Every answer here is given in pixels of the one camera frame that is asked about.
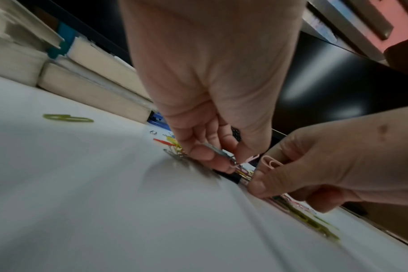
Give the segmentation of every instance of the pink wall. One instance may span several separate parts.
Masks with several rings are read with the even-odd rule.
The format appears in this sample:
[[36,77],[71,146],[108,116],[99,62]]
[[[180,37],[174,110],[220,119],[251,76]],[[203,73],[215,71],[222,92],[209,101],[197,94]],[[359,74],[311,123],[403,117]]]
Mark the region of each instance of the pink wall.
[[394,26],[390,37],[382,41],[376,35],[367,38],[382,52],[389,46],[408,39],[408,14],[398,0],[370,0],[385,18]]

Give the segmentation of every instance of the stack of books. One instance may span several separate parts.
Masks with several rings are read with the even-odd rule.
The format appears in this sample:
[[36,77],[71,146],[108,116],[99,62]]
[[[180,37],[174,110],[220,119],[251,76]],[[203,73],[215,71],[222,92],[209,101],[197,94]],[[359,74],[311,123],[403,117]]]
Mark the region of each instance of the stack of books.
[[135,69],[84,37],[50,60],[62,40],[16,0],[0,0],[0,76],[141,123],[157,111]]

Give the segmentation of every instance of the white desk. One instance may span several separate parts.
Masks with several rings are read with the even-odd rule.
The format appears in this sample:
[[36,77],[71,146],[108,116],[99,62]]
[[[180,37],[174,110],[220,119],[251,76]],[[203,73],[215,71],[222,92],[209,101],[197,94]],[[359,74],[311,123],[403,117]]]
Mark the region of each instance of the white desk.
[[408,271],[408,247],[357,218],[323,215],[331,243],[150,130],[0,78],[0,272]]

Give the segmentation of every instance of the black glossy surface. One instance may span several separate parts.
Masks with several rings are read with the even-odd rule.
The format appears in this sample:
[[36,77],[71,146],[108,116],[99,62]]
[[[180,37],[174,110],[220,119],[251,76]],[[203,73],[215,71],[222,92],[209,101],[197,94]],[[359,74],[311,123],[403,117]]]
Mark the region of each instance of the black glossy surface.
[[408,75],[301,33],[273,128],[293,130],[408,106]]

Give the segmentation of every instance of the skin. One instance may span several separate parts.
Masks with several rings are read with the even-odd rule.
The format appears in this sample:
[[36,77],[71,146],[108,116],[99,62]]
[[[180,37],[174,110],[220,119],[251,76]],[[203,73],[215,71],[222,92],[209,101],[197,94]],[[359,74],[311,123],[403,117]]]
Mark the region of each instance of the skin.
[[[186,153],[210,168],[265,152],[303,0],[121,0],[134,66]],[[230,126],[240,130],[242,141]]]
[[[265,152],[303,0],[120,0],[144,86],[189,156],[230,173]],[[238,128],[238,143],[230,126]],[[257,197],[289,193],[326,212],[346,201],[408,204],[408,108],[301,128],[267,155],[249,184]]]

